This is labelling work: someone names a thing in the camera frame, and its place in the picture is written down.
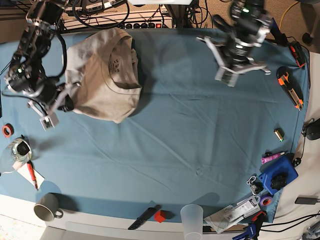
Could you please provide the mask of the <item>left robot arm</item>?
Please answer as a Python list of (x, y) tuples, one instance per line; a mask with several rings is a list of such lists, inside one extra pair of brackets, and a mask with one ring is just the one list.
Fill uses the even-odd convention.
[(214, 25), (226, 33), (225, 41), (218, 42), (209, 36), (196, 38), (205, 43), (214, 55), (219, 66), (216, 80), (257, 70), (271, 74), (264, 63), (256, 63), (250, 57), (251, 50), (261, 47), (271, 31), (272, 19), (264, 6), (263, 0), (234, 0), (229, 8), (233, 25), (218, 14), (212, 17)]

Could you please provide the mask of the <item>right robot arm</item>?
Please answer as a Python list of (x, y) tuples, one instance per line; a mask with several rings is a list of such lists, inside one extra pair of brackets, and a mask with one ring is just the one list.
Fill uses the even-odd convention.
[[(59, 83), (67, 69), (67, 45), (58, 26), (68, 3), (67, 0), (37, 0), (32, 4), (25, 17), (27, 26), (4, 76), (6, 86), (2, 96), (27, 99), (37, 104), (40, 113), (46, 116), (56, 110), (72, 111), (74, 103), (69, 92), (80, 86), (79, 82)], [(57, 75), (48, 76), (42, 59), (54, 37), (62, 47), (62, 69)]]

